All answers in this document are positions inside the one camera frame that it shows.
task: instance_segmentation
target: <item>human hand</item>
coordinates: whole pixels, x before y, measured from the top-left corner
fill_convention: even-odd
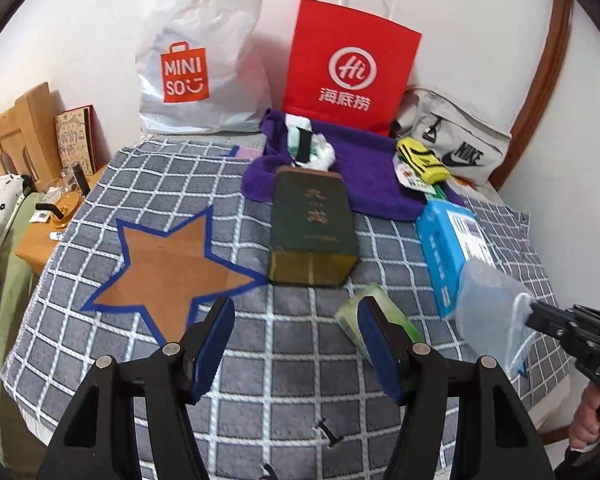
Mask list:
[[[589,383],[582,393],[582,400],[569,426],[569,444],[574,449],[584,449],[600,436],[600,388]]]

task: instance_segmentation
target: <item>star pattern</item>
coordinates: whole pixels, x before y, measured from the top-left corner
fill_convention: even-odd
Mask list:
[[[124,266],[83,310],[140,312],[156,340],[179,341],[198,305],[264,285],[266,276],[212,253],[213,207],[163,232],[117,220]]]

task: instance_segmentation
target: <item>miniso plastic bag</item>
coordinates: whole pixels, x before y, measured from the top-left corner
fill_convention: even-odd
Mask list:
[[[141,0],[142,130],[256,132],[269,83],[251,44],[262,0]]]
[[[490,355],[513,379],[536,332],[525,323],[532,293],[513,278],[477,258],[467,260],[460,275],[456,325],[478,355]]]

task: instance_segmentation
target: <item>transparent plastic container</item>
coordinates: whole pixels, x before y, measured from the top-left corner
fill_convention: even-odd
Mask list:
[[[481,260],[471,258],[462,268],[458,332],[478,355],[495,358],[509,379],[518,374],[536,337],[525,326],[532,299],[526,286]]]

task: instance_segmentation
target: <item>white wall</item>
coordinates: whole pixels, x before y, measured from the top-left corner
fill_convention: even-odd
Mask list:
[[[600,33],[576,5],[564,67],[526,152],[500,190],[531,214],[531,239],[562,306],[600,309]],[[586,378],[549,426],[569,424]]]
[[[277,106],[298,2],[263,0],[256,30]],[[424,35],[414,81],[439,86],[507,130],[535,72],[550,7],[551,0],[397,0],[394,19]],[[94,104],[110,152],[134,142],[138,31],[138,0],[26,0],[0,35],[0,113],[46,80],[66,108]]]

